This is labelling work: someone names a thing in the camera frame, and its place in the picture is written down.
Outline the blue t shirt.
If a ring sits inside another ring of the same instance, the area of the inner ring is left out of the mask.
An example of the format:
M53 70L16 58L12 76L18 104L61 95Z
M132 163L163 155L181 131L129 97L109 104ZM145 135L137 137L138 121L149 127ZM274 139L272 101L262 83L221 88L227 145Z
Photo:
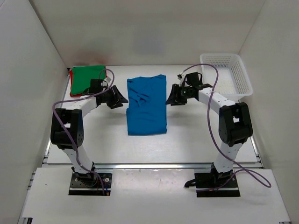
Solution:
M128 135L146 136L167 132L166 86L166 76L162 74L127 80Z

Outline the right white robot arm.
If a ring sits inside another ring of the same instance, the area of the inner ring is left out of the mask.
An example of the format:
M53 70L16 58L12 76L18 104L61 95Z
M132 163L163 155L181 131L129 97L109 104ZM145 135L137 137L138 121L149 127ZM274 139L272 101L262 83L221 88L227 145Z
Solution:
M219 115L221 146L216 161L211 165L209 181L220 187L232 176L236 156L253 134L249 108L246 103L237 103L215 92L212 85L203 83L198 72L179 74L178 79L180 83L172 85L167 105L185 105L188 99L194 98L208 106L207 112L212 110Z

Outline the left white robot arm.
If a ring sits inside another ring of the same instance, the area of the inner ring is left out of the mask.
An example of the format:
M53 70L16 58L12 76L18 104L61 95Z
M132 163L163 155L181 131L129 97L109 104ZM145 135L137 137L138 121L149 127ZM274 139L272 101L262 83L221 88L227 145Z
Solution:
M84 90L80 100L67 108L56 108L53 112L51 143L69 157L75 177L88 186L94 185L100 179L95 172L94 163L83 147L83 118L101 104L115 109L125 103L128 103L128 100L115 85L111 86L107 79L91 79L90 86Z

